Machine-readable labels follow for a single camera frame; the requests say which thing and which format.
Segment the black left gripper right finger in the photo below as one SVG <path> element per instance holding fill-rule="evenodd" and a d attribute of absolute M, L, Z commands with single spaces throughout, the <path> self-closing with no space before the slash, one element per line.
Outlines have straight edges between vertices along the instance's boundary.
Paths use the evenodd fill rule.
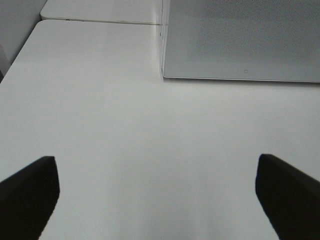
<path fill-rule="evenodd" d="M 318 180 L 272 154 L 261 154 L 255 193 L 280 240 L 320 238 Z"/>

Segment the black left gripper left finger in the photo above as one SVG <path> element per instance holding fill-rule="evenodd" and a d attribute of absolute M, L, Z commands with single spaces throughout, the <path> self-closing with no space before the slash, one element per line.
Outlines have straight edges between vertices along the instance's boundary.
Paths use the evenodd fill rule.
<path fill-rule="evenodd" d="M 0 182 L 0 238 L 38 240 L 60 196 L 54 156 L 43 156 Z"/>

